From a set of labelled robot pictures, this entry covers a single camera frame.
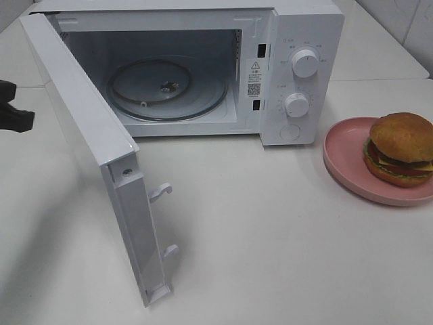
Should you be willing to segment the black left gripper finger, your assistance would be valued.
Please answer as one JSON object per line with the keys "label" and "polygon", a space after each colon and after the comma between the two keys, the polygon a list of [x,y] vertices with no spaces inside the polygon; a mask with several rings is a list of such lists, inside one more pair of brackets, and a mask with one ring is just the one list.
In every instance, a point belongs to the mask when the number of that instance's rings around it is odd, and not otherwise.
{"label": "black left gripper finger", "polygon": [[16,96],[16,84],[10,81],[0,80],[0,101],[9,103]]}
{"label": "black left gripper finger", "polygon": [[33,128],[35,113],[17,110],[7,102],[1,102],[0,129],[23,133]]}

